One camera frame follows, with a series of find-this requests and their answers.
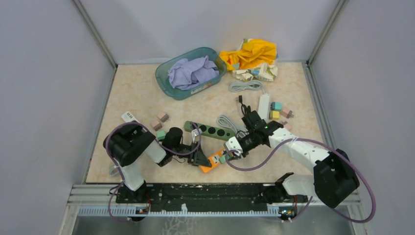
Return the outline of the orange power strip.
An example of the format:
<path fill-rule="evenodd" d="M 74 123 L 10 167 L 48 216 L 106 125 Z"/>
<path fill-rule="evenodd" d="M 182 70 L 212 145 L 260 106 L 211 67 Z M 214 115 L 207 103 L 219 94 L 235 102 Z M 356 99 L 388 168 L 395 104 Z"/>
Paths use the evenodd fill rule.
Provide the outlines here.
<path fill-rule="evenodd" d="M 225 148 L 222 148 L 220 151 L 212 154 L 211 156 L 209 156 L 209 160 L 212 164 L 212 167 L 205 167 L 205 166 L 199 166 L 199 169 L 203 172 L 203 173 L 209 173 L 211 172 L 214 168 L 216 168 L 217 166 L 219 166 L 221 163 L 219 162 L 219 158 L 221 156 L 223 156 L 225 154 L 226 150 Z"/>

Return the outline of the green charger plug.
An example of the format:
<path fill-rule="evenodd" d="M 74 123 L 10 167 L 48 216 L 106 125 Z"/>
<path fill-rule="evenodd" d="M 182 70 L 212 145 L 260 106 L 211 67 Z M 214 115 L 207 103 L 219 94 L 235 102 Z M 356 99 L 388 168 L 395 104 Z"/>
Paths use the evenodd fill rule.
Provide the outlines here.
<path fill-rule="evenodd" d="M 165 139 L 165 136 L 166 136 L 166 132 L 164 130 L 157 131 L 156 137 L 158 141 L 163 141 Z"/>
<path fill-rule="evenodd" d="M 225 164 L 227 161 L 230 160 L 230 158 L 231 158 L 231 156 L 229 156 L 229 155 L 223 155 L 219 158 L 219 162 L 221 164 Z"/>

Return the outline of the green power strip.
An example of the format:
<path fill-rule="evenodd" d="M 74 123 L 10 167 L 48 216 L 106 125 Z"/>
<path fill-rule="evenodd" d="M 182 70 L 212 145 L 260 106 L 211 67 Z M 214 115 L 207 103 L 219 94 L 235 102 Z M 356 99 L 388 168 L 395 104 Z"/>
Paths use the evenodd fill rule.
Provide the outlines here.
<path fill-rule="evenodd" d="M 222 129 L 219 127 L 205 125 L 197 122 L 194 122 L 193 125 L 192 122 L 189 120 L 184 123 L 184 130 L 187 132 L 191 132 L 194 129 L 194 127 L 200 129 L 200 133 L 202 134 L 202 136 L 214 138 L 217 140 L 228 141 L 230 138 L 235 137 L 235 132 L 230 129 Z"/>

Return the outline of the yellow charger plug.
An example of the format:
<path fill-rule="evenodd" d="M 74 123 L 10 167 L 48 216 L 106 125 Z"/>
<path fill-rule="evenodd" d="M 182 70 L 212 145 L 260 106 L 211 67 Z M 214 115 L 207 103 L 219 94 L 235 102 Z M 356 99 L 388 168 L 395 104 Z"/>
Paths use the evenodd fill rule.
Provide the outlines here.
<path fill-rule="evenodd" d="M 270 120 L 278 120 L 280 118 L 280 112 L 279 111 L 273 111 L 271 110 L 269 113 L 269 119 Z"/>

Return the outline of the white power strip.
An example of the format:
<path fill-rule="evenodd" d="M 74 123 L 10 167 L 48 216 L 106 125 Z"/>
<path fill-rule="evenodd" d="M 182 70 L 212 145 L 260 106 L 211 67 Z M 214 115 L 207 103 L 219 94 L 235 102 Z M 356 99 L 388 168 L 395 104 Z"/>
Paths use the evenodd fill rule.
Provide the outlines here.
<path fill-rule="evenodd" d="M 128 122 L 138 122 L 138 120 L 134 117 L 134 115 L 131 112 L 129 112 L 129 111 L 127 111 L 124 114 L 122 114 L 121 115 L 121 118 L 122 118 L 122 120 L 125 123 L 128 123 Z"/>
<path fill-rule="evenodd" d="M 270 94 L 262 94 L 259 98 L 257 113 L 261 119 L 268 121 L 271 106 Z"/>

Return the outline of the pink charger plug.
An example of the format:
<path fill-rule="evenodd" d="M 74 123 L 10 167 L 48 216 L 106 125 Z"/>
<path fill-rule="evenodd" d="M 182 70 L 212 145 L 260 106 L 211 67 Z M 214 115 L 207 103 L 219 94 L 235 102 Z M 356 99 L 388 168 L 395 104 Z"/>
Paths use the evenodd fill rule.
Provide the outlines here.
<path fill-rule="evenodd" d="M 284 127 L 285 129 L 287 129 L 288 131 L 291 131 L 291 130 L 292 130 L 292 125 L 291 125 L 291 124 L 289 124 L 288 122 L 283 121 L 281 124 L 282 124 L 282 125 L 283 125 L 283 127 Z"/>
<path fill-rule="evenodd" d="M 288 109 L 288 108 L 281 109 L 280 114 L 285 118 L 293 118 L 294 117 L 293 111 Z"/>

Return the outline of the teal charger plug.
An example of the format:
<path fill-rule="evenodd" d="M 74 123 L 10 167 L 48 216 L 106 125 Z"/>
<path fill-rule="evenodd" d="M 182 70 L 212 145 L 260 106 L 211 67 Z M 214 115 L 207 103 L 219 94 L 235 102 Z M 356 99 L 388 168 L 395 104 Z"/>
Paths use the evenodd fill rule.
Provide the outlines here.
<path fill-rule="evenodd" d="M 280 102 L 272 102 L 271 103 L 271 110 L 272 111 L 281 111 L 283 108 L 282 103 Z"/>

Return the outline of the teal plastic basin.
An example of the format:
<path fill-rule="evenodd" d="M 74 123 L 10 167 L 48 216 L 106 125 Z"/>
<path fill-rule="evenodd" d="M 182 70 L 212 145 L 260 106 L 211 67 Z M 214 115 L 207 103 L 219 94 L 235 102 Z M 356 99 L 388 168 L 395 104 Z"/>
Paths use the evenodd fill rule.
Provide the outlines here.
<path fill-rule="evenodd" d="M 170 85 L 169 78 L 168 78 L 168 71 L 177 61 L 181 59 L 185 59 L 185 58 L 188 60 L 193 60 L 193 59 L 204 57 L 204 56 L 208 56 L 209 60 L 213 61 L 218 67 L 219 75 L 216 78 L 208 82 L 205 82 L 195 88 L 192 88 L 191 90 L 187 90 L 187 91 L 173 88 Z M 180 56 L 177 56 L 161 64 L 160 66 L 158 66 L 155 72 L 155 77 L 159 84 L 159 87 L 167 96 L 172 97 L 175 100 L 183 100 L 200 91 L 203 91 L 211 87 L 212 85 L 217 84 L 221 80 L 221 78 L 225 75 L 226 71 L 227 71 L 227 67 L 226 67 L 225 62 L 220 59 L 219 55 L 216 53 L 215 50 L 209 47 L 199 47 L 197 49 L 186 52 Z"/>

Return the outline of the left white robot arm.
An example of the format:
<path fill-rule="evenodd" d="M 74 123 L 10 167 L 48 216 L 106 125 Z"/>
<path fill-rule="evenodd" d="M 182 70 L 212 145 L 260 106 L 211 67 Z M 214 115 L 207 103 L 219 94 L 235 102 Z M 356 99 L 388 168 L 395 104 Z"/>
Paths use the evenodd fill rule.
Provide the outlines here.
<path fill-rule="evenodd" d="M 103 141 L 107 155 L 121 175 L 121 184 L 128 189 L 127 195 L 134 202 L 142 202 L 147 195 L 145 179 L 140 172 L 138 159 L 147 155 L 160 167 L 169 163 L 173 156 L 187 159 L 194 166 L 211 167 L 212 164 L 201 149 L 201 129 L 191 144 L 182 143 L 183 131 L 172 127 L 160 141 L 144 125 L 137 121 L 126 122 L 114 129 Z"/>

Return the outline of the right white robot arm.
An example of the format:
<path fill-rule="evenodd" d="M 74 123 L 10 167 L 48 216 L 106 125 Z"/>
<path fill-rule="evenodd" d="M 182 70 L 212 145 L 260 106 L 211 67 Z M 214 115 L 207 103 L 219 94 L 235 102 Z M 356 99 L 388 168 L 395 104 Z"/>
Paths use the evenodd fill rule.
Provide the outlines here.
<path fill-rule="evenodd" d="M 242 121 L 248 133 L 226 142 L 227 150 L 236 151 L 234 157 L 246 157 L 260 145 L 277 147 L 310 171 L 309 175 L 286 173 L 278 179 L 278 200 L 288 202 L 294 195 L 313 196 L 335 208 L 359 187 L 358 177 L 346 163 L 348 156 L 344 151 L 314 146 L 292 134 L 283 124 L 261 119 L 256 111 L 244 115 Z"/>

